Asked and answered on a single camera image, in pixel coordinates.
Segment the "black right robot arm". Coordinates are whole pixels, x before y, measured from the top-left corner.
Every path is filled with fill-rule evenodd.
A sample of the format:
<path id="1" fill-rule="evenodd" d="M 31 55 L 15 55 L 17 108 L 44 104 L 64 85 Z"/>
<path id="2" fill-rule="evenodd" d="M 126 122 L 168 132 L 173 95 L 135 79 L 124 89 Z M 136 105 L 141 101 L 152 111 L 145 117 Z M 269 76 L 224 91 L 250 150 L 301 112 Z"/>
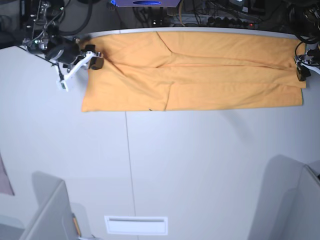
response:
<path id="1" fill-rule="evenodd" d="M 75 30 L 63 31 L 60 25 L 68 6 L 64 0 L 21 0 L 20 25 L 24 32 L 21 45 L 33 55 L 43 55 L 58 70 L 66 68 L 68 73 L 75 67 L 101 69 L 104 60 L 96 46 L 81 47 L 78 34 L 88 25 L 95 1 L 82 3 L 87 6 L 84 22 Z"/>

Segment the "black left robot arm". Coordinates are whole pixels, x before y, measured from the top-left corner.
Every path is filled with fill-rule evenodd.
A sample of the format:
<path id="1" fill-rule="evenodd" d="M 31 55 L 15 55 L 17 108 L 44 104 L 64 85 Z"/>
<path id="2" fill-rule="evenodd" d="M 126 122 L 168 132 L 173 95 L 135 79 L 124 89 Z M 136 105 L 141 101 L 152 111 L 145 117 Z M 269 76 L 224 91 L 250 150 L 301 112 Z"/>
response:
<path id="1" fill-rule="evenodd" d="M 294 50 L 296 75 L 306 81 L 311 72 L 320 73 L 320 2 L 288 0 L 287 23 L 300 41 Z"/>

